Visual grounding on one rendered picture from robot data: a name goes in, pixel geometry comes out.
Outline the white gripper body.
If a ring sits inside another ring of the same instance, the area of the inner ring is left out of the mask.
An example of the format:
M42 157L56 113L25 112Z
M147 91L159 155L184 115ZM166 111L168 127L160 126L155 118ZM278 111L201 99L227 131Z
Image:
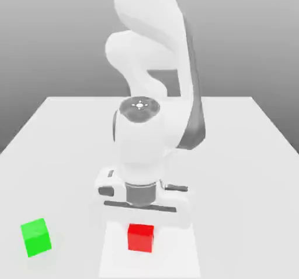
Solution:
M186 229L190 191L183 185L103 185L100 197L110 221Z

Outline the small red cube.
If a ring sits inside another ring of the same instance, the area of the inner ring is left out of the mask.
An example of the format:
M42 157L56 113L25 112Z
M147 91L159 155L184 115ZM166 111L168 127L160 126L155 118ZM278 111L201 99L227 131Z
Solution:
M154 242L154 226L131 223L127 230L128 249L151 253Z

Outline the small green cube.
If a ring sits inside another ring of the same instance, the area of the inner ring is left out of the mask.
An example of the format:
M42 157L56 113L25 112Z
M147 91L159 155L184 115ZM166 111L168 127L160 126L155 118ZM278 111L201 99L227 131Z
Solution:
M50 234L44 218L24 223L20 226L28 257L52 249Z

